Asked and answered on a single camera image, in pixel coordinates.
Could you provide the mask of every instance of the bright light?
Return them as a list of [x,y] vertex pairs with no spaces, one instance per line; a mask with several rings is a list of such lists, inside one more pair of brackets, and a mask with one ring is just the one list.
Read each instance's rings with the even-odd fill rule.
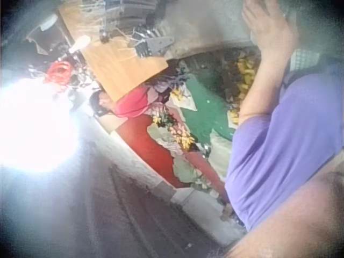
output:
[[0,94],[0,164],[47,172],[77,148],[69,107],[42,80],[24,79]]

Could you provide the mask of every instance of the red cloth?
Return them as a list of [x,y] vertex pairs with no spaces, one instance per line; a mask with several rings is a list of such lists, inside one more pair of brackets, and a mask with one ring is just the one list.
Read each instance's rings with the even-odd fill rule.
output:
[[130,91],[116,103],[114,114],[117,117],[137,117],[143,114],[149,107],[147,91],[143,85]]

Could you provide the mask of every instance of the wooden board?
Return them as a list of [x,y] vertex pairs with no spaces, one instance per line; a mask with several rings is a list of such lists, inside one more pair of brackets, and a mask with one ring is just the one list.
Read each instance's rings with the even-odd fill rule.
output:
[[114,101],[168,67],[164,58],[137,57],[133,49],[127,49],[125,38],[102,44],[97,33],[91,35],[82,31],[87,24],[78,5],[65,3],[59,11],[74,40],[84,34],[91,36],[92,42],[82,54]]

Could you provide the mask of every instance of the green cloth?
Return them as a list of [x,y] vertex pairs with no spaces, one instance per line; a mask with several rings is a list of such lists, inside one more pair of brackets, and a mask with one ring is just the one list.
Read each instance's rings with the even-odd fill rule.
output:
[[217,73],[210,69],[204,69],[197,78],[195,75],[190,74],[186,84],[198,111],[181,109],[191,133],[197,137],[200,143],[208,145],[210,145],[212,129],[230,141],[232,141],[235,131],[228,128],[225,100],[211,90],[212,86],[218,86],[221,83],[218,76]]

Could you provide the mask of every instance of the red object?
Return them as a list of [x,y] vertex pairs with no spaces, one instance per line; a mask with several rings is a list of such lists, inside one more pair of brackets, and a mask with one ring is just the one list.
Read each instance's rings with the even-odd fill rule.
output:
[[70,80],[73,67],[67,61],[54,62],[47,71],[47,77],[45,82],[56,83],[64,89],[63,86],[66,86]]
[[114,114],[117,117],[137,117],[143,114],[149,107],[147,92],[144,86],[133,89],[117,101]]
[[173,173],[173,158],[170,151],[160,146],[147,133],[152,118],[145,114],[130,118],[116,132],[151,168],[176,188],[188,187]]

